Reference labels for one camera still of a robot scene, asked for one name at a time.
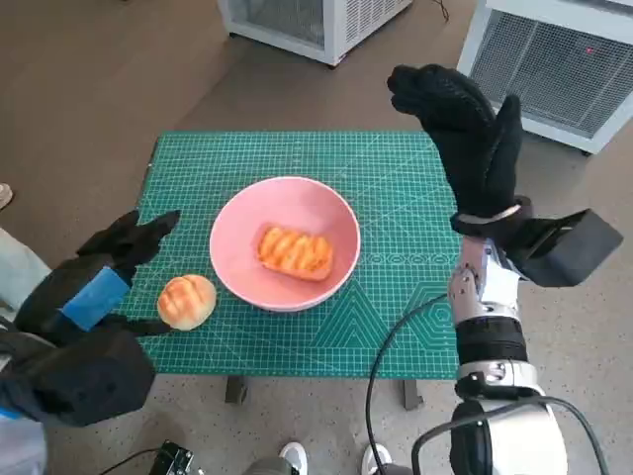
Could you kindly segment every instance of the table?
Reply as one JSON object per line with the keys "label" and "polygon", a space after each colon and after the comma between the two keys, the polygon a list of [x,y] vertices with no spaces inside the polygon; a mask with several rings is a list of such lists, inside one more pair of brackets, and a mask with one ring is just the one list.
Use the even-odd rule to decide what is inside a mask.
{"label": "table", "polygon": [[[235,193],[272,176],[301,175],[337,190],[361,226],[350,280],[308,311],[275,314],[232,296],[209,259],[214,218]],[[213,316],[192,332],[143,339],[163,373],[367,377],[377,349],[404,311],[445,292],[459,252],[449,225],[450,188],[422,132],[168,133],[156,143],[138,201],[141,221],[182,210],[161,252],[143,266],[119,309],[156,317],[172,277],[206,275],[218,287]],[[404,328],[379,377],[452,379],[457,368],[448,304]]]}

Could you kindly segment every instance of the sneaker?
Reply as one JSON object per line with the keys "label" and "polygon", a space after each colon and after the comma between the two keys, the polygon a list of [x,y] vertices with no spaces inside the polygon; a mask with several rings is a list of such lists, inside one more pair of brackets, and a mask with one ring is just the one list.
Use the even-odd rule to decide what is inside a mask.
{"label": "sneaker", "polygon": [[6,183],[0,183],[0,210],[7,206],[13,198],[13,191]]}
{"label": "sneaker", "polygon": [[299,475],[308,475],[308,455],[298,442],[290,442],[279,452],[279,456],[288,460]]}
{"label": "sneaker", "polygon": [[[377,443],[376,448],[378,448],[378,455],[380,456],[380,461],[383,462],[383,465],[387,465],[388,463],[392,463],[394,461],[389,453],[389,450],[387,450],[384,445]],[[360,467],[360,474],[373,475],[377,471],[378,464],[376,463],[376,458],[374,458],[374,451],[372,450],[371,445],[367,445],[365,455],[363,455],[363,465]]]}

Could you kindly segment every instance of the bread roll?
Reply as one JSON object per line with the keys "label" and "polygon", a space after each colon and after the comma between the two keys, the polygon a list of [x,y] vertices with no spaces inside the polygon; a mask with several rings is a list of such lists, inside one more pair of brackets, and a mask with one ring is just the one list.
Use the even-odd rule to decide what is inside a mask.
{"label": "bread roll", "polygon": [[304,280],[323,280],[332,270],[334,251],[325,237],[273,227],[264,234],[257,255],[270,270]]}
{"label": "bread roll", "polygon": [[216,288],[202,275],[174,277],[160,293],[158,315],[176,330],[201,325],[216,307]]}

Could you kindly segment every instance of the pink bowl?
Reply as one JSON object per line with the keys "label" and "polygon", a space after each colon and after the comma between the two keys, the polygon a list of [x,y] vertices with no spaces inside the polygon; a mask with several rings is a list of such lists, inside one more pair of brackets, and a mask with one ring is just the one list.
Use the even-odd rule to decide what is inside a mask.
{"label": "pink bowl", "polygon": [[[324,235],[334,247],[329,276],[308,282],[264,268],[257,246],[272,225]],[[320,304],[343,285],[360,253],[360,229],[347,202],[309,178],[281,176],[244,188],[222,208],[209,242],[223,284],[259,308],[296,312]]]}

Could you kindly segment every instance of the concrete floor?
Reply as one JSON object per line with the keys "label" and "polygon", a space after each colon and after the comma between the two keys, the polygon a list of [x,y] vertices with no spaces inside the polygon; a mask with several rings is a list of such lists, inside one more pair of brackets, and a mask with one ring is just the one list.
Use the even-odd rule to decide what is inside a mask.
{"label": "concrete floor", "polygon": [[[455,65],[473,0],[446,0],[451,22],[416,0],[412,9],[335,70],[270,47],[228,41],[212,0],[44,0],[0,6],[0,181],[14,203],[0,226],[55,265],[95,230],[132,208],[156,136],[165,130],[417,129],[397,114],[384,85],[394,65]],[[537,211],[592,206],[633,232],[633,125],[591,160],[526,135],[519,191]],[[552,395],[593,423],[613,473],[633,473],[633,244],[582,287],[521,289],[532,362]],[[365,381],[256,379],[242,408],[222,402],[220,377],[159,376],[143,410],[84,429],[49,432],[50,473],[96,473],[164,438],[194,450],[207,473],[238,474],[290,439],[310,453],[311,473],[356,473],[367,443]],[[378,438],[408,463],[415,436],[447,420],[448,382],[423,383],[426,407],[399,405],[393,382],[375,397]],[[570,473],[596,473],[588,442],[560,417]],[[423,454],[426,473],[448,473],[447,442]],[[142,474],[142,459],[121,473]]]}

